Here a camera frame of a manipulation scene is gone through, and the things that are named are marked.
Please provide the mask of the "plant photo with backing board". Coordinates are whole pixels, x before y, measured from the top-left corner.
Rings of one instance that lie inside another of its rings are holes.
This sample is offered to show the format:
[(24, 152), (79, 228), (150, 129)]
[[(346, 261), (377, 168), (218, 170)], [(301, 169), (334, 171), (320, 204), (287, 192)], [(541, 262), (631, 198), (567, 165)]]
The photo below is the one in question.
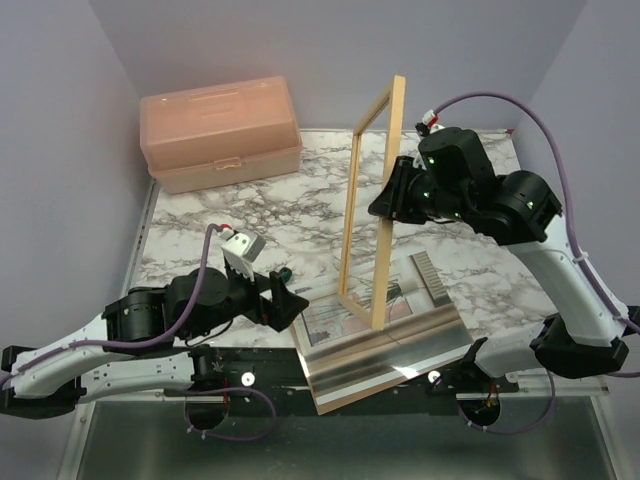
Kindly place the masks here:
[(294, 288), (309, 302), (291, 330), (321, 415), (433, 374), (473, 342), (425, 251), (392, 260), (381, 331), (342, 306), (336, 289), (331, 276)]

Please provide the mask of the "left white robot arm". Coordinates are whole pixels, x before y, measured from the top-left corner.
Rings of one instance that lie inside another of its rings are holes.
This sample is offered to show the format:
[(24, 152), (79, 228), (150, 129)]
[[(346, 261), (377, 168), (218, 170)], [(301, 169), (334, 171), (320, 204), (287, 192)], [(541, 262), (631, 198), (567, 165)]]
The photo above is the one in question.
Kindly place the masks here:
[(1, 411), (48, 419), (99, 398), (154, 389), (209, 395), (240, 386), (241, 355), (193, 345), (238, 317), (276, 332), (308, 307), (279, 272), (251, 278), (201, 267), (164, 287), (136, 287), (45, 347), (6, 347)]

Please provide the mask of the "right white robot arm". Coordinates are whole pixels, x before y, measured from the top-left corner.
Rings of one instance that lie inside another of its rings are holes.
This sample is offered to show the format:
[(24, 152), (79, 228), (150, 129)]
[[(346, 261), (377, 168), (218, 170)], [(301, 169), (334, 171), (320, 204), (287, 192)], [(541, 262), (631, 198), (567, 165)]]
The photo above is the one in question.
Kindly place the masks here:
[(403, 224), (445, 219), (493, 239), (531, 272), (556, 308), (542, 323), (469, 348), (450, 379), (485, 390), (514, 371), (544, 368), (567, 379), (619, 372), (629, 349), (629, 309), (610, 290), (596, 292), (587, 258), (573, 251), (560, 201), (539, 175), (498, 175), (475, 131), (428, 134), (418, 156), (397, 157), (370, 215)]

